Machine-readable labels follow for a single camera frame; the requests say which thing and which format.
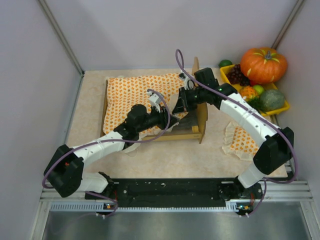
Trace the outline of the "wooden pet bed frame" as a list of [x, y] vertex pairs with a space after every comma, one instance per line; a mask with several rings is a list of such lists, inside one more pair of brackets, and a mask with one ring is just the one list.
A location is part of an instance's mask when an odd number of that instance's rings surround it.
[[[200, 69], [198, 57], [195, 56], [193, 60], [193, 66], [191, 73], [194, 74], [196, 71]], [[104, 81], [105, 84], [105, 92], [104, 92], [104, 102], [103, 102], [103, 111], [102, 111], [102, 121], [100, 128], [100, 137], [105, 135], [104, 133], [104, 121], [108, 107], [108, 79], [106, 78]], [[189, 140], [195, 139], [198, 140], [199, 144], [202, 143], [203, 137], [206, 132], [206, 123], [208, 120], [208, 106], [206, 103], [198, 104], [195, 110], [197, 115], [198, 126], [193, 126], [190, 131], [179, 131], [179, 132], [166, 132], [159, 138], [155, 139], [154, 142], [163, 142], [163, 141], [176, 141], [176, 140]]]

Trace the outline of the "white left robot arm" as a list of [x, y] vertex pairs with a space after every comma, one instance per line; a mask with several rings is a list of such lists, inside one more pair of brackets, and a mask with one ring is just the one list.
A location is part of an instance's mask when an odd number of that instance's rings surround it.
[[77, 191], [103, 193], [112, 180], [103, 172], [86, 173], [84, 169], [112, 153], [121, 152], [139, 143], [140, 133], [158, 127], [164, 132], [176, 125], [179, 118], [161, 106], [153, 106], [150, 112], [144, 105], [136, 104], [127, 118], [108, 134], [77, 147], [61, 145], [58, 147], [44, 170], [44, 182], [48, 188], [55, 189], [63, 198]]

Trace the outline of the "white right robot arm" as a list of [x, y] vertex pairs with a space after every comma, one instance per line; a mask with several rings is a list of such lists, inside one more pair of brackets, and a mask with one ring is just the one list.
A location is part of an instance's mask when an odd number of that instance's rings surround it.
[[281, 129], [262, 117], [232, 85], [219, 84], [211, 68], [198, 70], [194, 76], [182, 72], [179, 77], [197, 85], [192, 89], [181, 87], [178, 90], [173, 114], [189, 112], [203, 103], [214, 105], [233, 118], [258, 146], [253, 162], [234, 179], [231, 194], [243, 195], [247, 189], [294, 157], [294, 132], [289, 127]]

